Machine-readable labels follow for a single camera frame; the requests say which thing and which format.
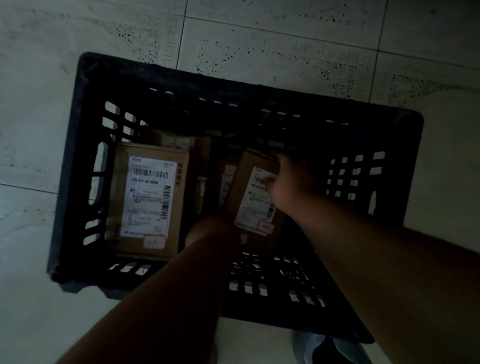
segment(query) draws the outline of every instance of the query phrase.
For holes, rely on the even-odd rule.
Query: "person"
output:
[[[279,177],[267,182],[274,204],[303,229],[390,360],[477,363],[480,256],[320,196],[304,164],[279,159]],[[207,363],[239,248],[226,222],[200,221],[186,248],[59,363]]]

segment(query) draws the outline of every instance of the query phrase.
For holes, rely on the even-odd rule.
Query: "person's right hand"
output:
[[[280,175],[276,180],[267,180],[267,190],[275,206],[289,214],[305,198],[315,194],[316,182],[304,162],[286,154],[279,155]]]

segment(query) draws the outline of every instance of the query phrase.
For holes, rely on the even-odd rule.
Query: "person's arm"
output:
[[[313,192],[306,168],[280,157],[268,184],[365,326],[395,364],[480,358],[480,255],[391,227]]]
[[[207,363],[240,237],[207,218],[186,245],[58,363]]]

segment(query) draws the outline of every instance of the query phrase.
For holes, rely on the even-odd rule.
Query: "vertical barcode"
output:
[[[270,207],[268,208],[268,213],[267,213],[267,220],[270,220],[272,218],[274,211],[275,211],[275,205],[270,204]]]
[[[165,186],[163,190],[163,204],[162,204],[162,216],[163,220],[168,219],[168,208],[170,207],[170,192],[172,191],[171,186]]]
[[[168,172],[162,172],[160,170],[145,170],[143,168],[134,168],[133,174],[145,177],[163,178],[165,180],[168,179]]]

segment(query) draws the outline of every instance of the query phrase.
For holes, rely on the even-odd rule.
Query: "plastic crate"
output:
[[[127,120],[131,115],[135,122]],[[98,286],[108,298],[121,299],[165,265],[120,259],[102,244],[115,144],[136,141],[143,121],[176,132],[214,131],[220,142],[231,138],[266,153],[284,143],[307,158],[332,198],[368,212],[376,195],[373,214],[396,225],[403,223],[423,127],[414,111],[86,53],[77,70],[48,261],[48,273],[64,291]],[[105,158],[94,171],[101,146]],[[91,189],[98,189],[94,200]],[[86,228],[90,221],[99,224]],[[95,241],[84,245],[92,236]],[[291,220],[273,256],[239,255],[222,315],[373,342]]]

